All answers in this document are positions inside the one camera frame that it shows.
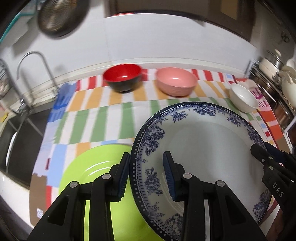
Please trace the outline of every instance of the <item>plate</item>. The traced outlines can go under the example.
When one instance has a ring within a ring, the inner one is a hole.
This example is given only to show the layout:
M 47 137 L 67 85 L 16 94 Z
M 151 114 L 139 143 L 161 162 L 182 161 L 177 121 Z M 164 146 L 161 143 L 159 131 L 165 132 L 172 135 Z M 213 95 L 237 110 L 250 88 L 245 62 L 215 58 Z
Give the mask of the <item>plate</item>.
M 123 153 L 130 150 L 131 146 L 128 145 L 109 144 L 82 153 L 71 162 L 63 174 L 59 193 L 73 180 L 83 184 L 93 182 L 102 174 L 108 173 L 111 166 L 120 162 Z M 90 201 L 86 201 L 84 241 L 89 240 L 89 203 Z M 139 213 L 129 183 L 121 202 L 112 202 L 110 206 L 115 241 L 161 240 Z
M 271 193 L 261 181 L 262 164 L 251 155 L 254 143 L 265 148 L 246 120 L 218 105 L 184 102 L 156 113 L 139 131 L 130 161 L 133 197 L 146 222 L 163 239 L 180 240 L 184 205 L 169 195 L 162 160 L 165 151 L 200 180 L 225 181 L 259 222 Z

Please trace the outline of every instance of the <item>bowl rim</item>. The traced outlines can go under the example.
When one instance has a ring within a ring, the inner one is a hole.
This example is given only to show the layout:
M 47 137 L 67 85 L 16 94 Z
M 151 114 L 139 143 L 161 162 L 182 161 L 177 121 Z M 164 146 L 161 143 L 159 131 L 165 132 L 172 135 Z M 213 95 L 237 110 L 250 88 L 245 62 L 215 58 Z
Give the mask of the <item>bowl rim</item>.
M 167 84 L 167 83 L 164 83 L 163 81 L 161 81 L 161 80 L 158 78 L 158 72 L 161 71 L 161 70 L 163 70 L 163 69 L 180 69 L 180 70 L 182 70 L 182 71 L 186 71 L 186 72 L 188 72 L 189 74 L 191 74 L 191 75 L 194 77 L 194 79 L 196 80 L 196 82 L 195 82 L 194 85 L 192 85 L 192 86 L 187 86 L 187 87 L 181 87 L 181 86 L 169 85 L 169 84 Z M 176 88 L 193 88 L 193 87 L 195 87 L 195 86 L 197 85 L 197 82 L 198 82 L 197 77 L 196 77 L 193 73 L 191 73 L 191 72 L 189 72 L 189 71 L 187 71 L 187 70 L 185 70 L 185 69 L 178 68 L 178 67 L 164 67 L 164 68 L 157 69 L 157 71 L 156 71 L 156 73 L 155 73 L 155 77 L 156 77 L 156 81 L 159 81 L 159 82 L 161 82 L 161 83 L 163 83 L 163 84 L 165 84 L 165 85 L 167 85 L 167 86 L 170 86 L 170 87 L 176 87 Z
M 256 103 L 257 103 L 257 105 L 256 106 L 252 106 L 252 105 L 249 105 L 248 103 L 246 103 L 234 90 L 233 90 L 233 87 L 234 86 L 240 86 L 240 88 L 243 88 L 243 89 L 246 89 L 249 93 L 250 93 L 250 96 L 252 96 L 251 98 L 253 98 L 255 101 L 256 101 Z M 245 87 L 243 87 L 242 85 L 240 85 L 240 84 L 237 84 L 237 83 L 233 83 L 233 84 L 231 84 L 230 85 L 230 88 L 231 88 L 231 90 L 232 90 L 232 92 L 241 100 L 241 101 L 243 101 L 246 105 L 248 105 L 248 106 L 250 106 L 250 107 L 252 107 L 252 108 L 255 108 L 255 109 L 257 109 L 258 107 L 259 107 L 259 103 L 258 103 L 258 101 L 257 101 L 257 99 L 255 98 L 255 96 L 252 94 L 252 92 L 251 91 L 249 91 L 247 88 L 245 88 Z
M 114 81 L 114 80 L 110 80 L 110 79 L 106 78 L 106 73 L 109 73 L 110 71 L 113 71 L 116 67 L 123 66 L 123 65 L 125 65 L 125 66 L 136 66 L 136 67 L 138 67 L 139 73 L 136 76 L 134 76 L 134 77 L 132 77 L 130 79 L 121 80 L 121 81 Z M 142 75 L 142 70 L 143 70 L 142 67 L 139 66 L 138 64 L 131 64 L 131 63 L 116 64 L 116 65 L 113 65 L 112 67 L 110 67 L 110 68 L 108 68 L 107 70 L 104 71 L 103 80 L 105 80 L 106 82 L 111 82 L 111 83 L 120 83 L 120 82 L 129 81 L 129 80 L 132 80 L 132 79 L 135 79 L 135 78 L 138 78 L 139 76 L 141 76 Z

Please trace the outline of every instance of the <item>screw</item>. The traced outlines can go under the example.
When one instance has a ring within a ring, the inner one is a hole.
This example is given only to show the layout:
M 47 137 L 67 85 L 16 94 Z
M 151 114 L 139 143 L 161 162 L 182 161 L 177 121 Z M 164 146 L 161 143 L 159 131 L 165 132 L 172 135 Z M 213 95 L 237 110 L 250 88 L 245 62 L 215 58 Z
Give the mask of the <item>screw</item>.
M 224 187 L 224 186 L 225 186 L 225 182 L 219 180 L 219 181 L 217 181 L 217 185 L 218 185 L 219 187 Z
M 192 178 L 192 175 L 190 173 L 186 172 L 186 173 L 183 174 L 183 177 L 186 178 L 186 179 L 190 179 L 190 178 Z
M 70 187 L 71 187 L 71 188 L 75 188 L 75 187 L 77 187 L 77 185 L 78 185 L 77 182 L 71 182 L 71 183 L 70 183 Z
M 102 178 L 103 179 L 109 179 L 111 177 L 111 175 L 109 174 L 109 173 L 105 173 L 103 176 L 102 176 Z

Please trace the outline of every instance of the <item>hand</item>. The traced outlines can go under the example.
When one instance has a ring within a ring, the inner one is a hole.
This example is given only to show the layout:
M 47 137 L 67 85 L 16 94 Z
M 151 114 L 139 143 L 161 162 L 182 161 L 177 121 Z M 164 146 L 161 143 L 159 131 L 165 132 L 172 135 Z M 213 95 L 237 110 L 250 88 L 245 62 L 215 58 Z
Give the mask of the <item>hand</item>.
M 280 209 L 276 215 L 276 218 L 274 219 L 274 222 L 272 223 L 266 238 L 268 241 L 275 241 L 279 235 L 279 233 L 284 228 L 284 220 L 283 220 L 283 212 Z

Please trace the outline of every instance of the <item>lime green plate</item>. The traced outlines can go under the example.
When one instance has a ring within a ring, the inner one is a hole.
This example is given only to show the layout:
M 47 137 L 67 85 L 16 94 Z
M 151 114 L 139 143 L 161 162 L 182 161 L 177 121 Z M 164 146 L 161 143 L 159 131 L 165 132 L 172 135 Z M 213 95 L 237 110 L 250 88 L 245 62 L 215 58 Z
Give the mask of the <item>lime green plate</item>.
M 59 193 L 71 181 L 78 181 L 80 184 L 93 182 L 97 177 L 108 173 L 111 166 L 118 164 L 124 152 L 130 151 L 131 146 L 109 144 L 82 153 L 72 161 L 64 172 L 59 186 Z M 84 241 L 89 240 L 89 203 L 89 201 L 86 202 Z M 110 206 L 115 241 L 163 240 L 147 225 L 138 211 L 129 180 L 121 202 L 112 202 Z

